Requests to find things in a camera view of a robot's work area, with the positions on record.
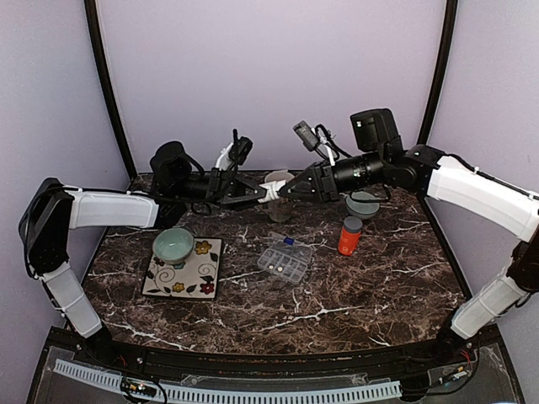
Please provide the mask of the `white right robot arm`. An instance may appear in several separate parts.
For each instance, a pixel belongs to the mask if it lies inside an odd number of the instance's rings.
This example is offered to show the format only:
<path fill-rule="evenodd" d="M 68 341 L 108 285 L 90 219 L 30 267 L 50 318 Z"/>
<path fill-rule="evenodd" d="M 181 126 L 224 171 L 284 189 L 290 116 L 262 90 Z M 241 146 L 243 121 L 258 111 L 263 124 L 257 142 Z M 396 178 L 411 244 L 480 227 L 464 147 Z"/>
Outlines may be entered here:
<path fill-rule="evenodd" d="M 340 194 L 382 184 L 446 202 L 484 218 L 516 236 L 508 268 L 456 309 L 430 358 L 449 364 L 462 341 L 538 291 L 538 195 L 482 172 L 456 154 L 418 144 L 403 148 L 392 111 L 370 109 L 351 115 L 356 157 L 316 162 L 283 185 L 278 194 L 313 203 L 335 201 Z"/>

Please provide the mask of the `orange bottle with grey lid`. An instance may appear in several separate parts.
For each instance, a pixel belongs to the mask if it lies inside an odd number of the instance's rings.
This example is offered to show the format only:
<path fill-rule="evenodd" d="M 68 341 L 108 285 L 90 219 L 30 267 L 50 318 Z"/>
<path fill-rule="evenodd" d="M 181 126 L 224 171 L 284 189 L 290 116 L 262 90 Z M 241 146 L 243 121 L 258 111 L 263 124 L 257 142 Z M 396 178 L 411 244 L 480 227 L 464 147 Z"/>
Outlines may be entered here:
<path fill-rule="evenodd" d="M 358 217 L 347 216 L 344 219 L 338 245 L 340 254 L 350 256 L 354 253 L 359 244 L 362 226 L 363 223 Z"/>

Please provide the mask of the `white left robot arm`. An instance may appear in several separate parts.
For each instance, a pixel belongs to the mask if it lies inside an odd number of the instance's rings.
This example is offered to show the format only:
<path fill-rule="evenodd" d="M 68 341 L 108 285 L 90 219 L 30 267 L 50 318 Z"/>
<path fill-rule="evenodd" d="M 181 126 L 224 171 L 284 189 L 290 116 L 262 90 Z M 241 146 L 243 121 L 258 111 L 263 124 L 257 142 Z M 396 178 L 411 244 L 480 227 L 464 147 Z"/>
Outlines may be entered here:
<path fill-rule="evenodd" d="M 221 150 L 206 171 L 180 141 L 160 146 L 150 160 L 153 180 L 148 191 L 85 189 L 46 178 L 19 222 L 24 265 L 41 282 L 57 311 L 86 343 L 87 355 L 101 367 L 119 359 L 118 347 L 94 309 L 72 267 L 73 242 L 93 241 L 109 227 L 167 230 L 197 205 L 242 209 L 278 195 L 280 182 L 257 184 L 240 175 L 252 147 L 242 137 Z"/>

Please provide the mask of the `clear plastic pill organizer box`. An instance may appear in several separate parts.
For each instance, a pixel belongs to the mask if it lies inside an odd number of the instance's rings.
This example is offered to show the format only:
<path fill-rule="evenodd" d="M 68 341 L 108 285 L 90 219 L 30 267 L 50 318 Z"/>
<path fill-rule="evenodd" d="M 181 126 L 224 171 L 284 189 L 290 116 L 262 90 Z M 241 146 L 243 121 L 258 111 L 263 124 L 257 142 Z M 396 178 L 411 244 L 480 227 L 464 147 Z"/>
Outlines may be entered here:
<path fill-rule="evenodd" d="M 313 250 L 309 245 L 294 238 L 293 245 L 285 244 L 283 242 L 285 237 L 288 236 L 270 231 L 266 237 L 267 247 L 259 255 L 257 265 L 259 269 L 288 283 L 299 284 L 310 266 Z M 274 269 L 269 269 L 269 265 L 274 265 Z M 278 271 L 278 266 L 282 266 L 283 270 Z"/>

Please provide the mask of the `small white dropper bottle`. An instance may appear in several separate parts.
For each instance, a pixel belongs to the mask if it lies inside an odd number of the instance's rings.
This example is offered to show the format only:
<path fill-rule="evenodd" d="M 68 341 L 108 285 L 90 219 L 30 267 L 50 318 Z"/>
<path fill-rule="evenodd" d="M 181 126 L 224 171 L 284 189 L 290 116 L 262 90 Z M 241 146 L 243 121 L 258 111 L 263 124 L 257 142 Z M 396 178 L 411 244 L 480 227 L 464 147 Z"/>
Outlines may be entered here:
<path fill-rule="evenodd" d="M 258 199 L 260 204 L 266 204 L 280 198 L 279 191 L 286 185 L 285 180 L 271 181 L 268 183 L 260 184 L 260 187 L 264 189 L 264 195 Z"/>

